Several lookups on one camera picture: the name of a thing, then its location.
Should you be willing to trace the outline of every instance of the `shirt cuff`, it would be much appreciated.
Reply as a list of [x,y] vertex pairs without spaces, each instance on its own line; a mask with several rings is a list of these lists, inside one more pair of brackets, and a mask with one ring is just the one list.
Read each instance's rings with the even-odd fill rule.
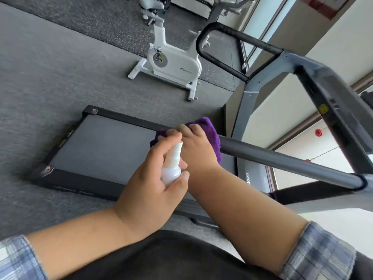
[[0,280],[47,280],[29,241],[23,235],[0,242]]
[[311,221],[280,277],[283,280],[347,280],[355,258],[354,247]]

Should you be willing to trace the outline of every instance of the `person's left hand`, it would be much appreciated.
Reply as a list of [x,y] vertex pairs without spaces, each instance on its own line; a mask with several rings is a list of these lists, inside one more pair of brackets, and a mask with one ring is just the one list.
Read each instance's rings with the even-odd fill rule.
[[[135,241],[159,230],[188,190],[187,171],[167,189],[160,179],[165,153],[181,138],[182,134],[177,133],[150,149],[144,163],[135,171],[114,206],[114,211],[133,233]],[[180,168],[186,166],[184,161],[180,161]]]

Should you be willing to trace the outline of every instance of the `black handlebar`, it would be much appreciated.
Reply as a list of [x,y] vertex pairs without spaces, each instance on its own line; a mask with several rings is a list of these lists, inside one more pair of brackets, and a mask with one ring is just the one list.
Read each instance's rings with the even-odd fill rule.
[[211,56],[210,54],[208,54],[207,52],[202,50],[203,49],[202,43],[204,42],[207,35],[214,30],[220,31],[220,32],[222,32],[224,34],[227,34],[231,37],[234,37],[238,40],[249,43],[249,44],[251,44],[255,47],[258,47],[260,49],[263,49],[264,51],[267,51],[267,52],[269,52],[273,55],[279,55],[283,52],[282,49],[280,49],[276,46],[270,45],[266,42],[263,42],[263,41],[261,41],[257,38],[251,37],[251,36],[249,36],[249,35],[247,35],[243,32],[237,31],[237,30],[235,30],[233,28],[230,28],[229,26],[223,25],[221,23],[213,22],[213,23],[208,24],[201,31],[200,35],[198,36],[198,38],[196,40],[195,45],[196,45],[196,49],[197,49],[198,54],[202,58],[210,61],[212,64],[217,65],[219,68],[222,68],[223,70],[227,71],[231,75],[234,75],[235,77],[239,78],[240,80],[242,80],[244,82],[248,82],[249,77],[247,77],[246,75],[244,75],[240,71],[231,68],[230,66],[226,65],[222,61],[219,61],[218,59],[214,58],[213,56]]

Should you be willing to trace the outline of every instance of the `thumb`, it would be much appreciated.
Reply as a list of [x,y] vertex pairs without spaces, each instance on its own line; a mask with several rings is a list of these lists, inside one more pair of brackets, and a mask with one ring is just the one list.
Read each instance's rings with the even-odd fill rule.
[[181,173],[180,177],[177,178],[175,182],[170,184],[170,186],[165,190],[167,198],[172,205],[175,207],[180,203],[180,201],[184,198],[186,191],[188,190],[188,180],[189,180],[189,172],[184,171]]

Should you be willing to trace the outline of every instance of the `finger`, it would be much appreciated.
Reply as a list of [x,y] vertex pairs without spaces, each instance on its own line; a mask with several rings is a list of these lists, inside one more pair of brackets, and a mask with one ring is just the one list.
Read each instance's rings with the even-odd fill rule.
[[180,142],[182,135],[177,133],[174,136],[168,136],[164,140],[158,141],[150,150],[142,165],[145,175],[155,175],[160,177],[163,165],[163,155],[171,149],[176,143]]
[[178,126],[178,131],[181,132],[184,137],[191,137],[191,136],[193,136],[193,132],[186,125],[180,125],[180,126]]
[[202,127],[198,124],[190,124],[189,125],[190,129],[192,130],[193,134],[199,137],[205,137],[206,133],[202,129]]
[[188,164],[180,158],[179,167],[180,169],[186,169],[188,167]]
[[169,137],[169,136],[174,136],[177,133],[178,131],[176,129],[169,129],[167,130],[166,135]]
[[165,195],[172,209],[175,209],[184,198],[188,190],[188,180],[189,172],[184,171],[181,173],[180,177],[165,190]]

